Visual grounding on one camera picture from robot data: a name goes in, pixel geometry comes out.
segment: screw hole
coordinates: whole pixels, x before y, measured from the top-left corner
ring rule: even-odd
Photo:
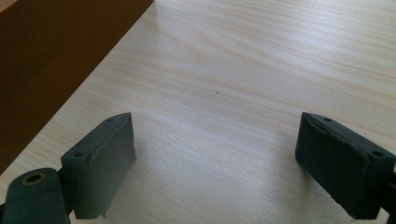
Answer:
[[[31,185],[41,182],[45,177],[46,177],[46,174],[44,174],[44,173],[32,174],[32,175],[26,176],[22,180],[22,184],[24,186],[31,186]]]
[[[382,154],[382,153],[379,152],[379,151],[372,151],[372,154],[375,155],[375,156],[377,156],[377,157],[383,157],[383,156],[384,156],[384,154]]]
[[[84,153],[82,153],[82,152],[75,153],[75,157],[77,157],[77,158],[83,157],[83,156],[84,156]]]

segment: wooden table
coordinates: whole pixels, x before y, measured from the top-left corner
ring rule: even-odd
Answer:
[[[395,12],[386,0],[157,0],[1,175],[0,201],[131,111],[138,159],[107,220],[72,223],[349,223],[294,158],[300,116],[396,153]]]

